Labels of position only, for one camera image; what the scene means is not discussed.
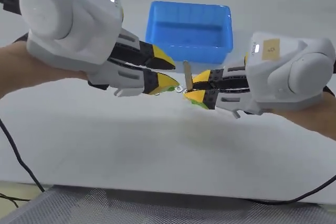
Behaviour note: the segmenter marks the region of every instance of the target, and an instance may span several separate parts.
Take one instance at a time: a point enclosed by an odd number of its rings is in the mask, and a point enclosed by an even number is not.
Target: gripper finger
[[[131,32],[122,29],[110,58],[151,69],[172,70],[175,63],[159,47],[140,41]]]
[[[108,87],[116,88],[115,95],[119,97],[141,93],[154,95],[173,91],[179,85],[176,80],[166,74],[131,66],[113,59],[109,59],[98,73],[89,75],[89,84],[104,90]]]

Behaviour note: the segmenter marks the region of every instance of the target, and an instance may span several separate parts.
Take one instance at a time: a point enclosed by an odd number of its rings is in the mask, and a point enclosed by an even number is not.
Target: human hand
[[[52,68],[32,57],[24,41],[0,48],[0,97],[22,88],[66,78],[87,79],[84,72]]]

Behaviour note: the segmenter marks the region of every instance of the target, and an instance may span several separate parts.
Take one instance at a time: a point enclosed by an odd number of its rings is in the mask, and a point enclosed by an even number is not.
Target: strap
[[[14,43],[19,42],[19,41],[27,41],[27,40],[28,40],[28,33],[18,38],[16,41],[14,41]]]

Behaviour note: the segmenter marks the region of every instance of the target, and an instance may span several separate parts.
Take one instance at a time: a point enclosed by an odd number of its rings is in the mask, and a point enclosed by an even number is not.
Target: small metal object
[[[178,87],[175,88],[175,91],[177,93],[181,93],[181,92],[183,92],[183,90],[184,90],[184,87],[182,85],[180,85],[180,86],[178,86]]]
[[[188,61],[183,62],[183,69],[184,69],[184,78],[185,84],[187,86],[187,91],[193,90],[193,76],[191,74],[191,66]]]

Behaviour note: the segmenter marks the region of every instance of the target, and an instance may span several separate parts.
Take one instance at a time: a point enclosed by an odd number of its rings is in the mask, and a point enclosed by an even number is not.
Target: black strap
[[[327,86],[324,87],[323,91],[331,94],[332,96],[335,96],[335,94]]]
[[[14,43],[19,42],[19,41],[27,41],[27,40],[28,40],[28,33],[18,38],[16,41],[14,41]]]

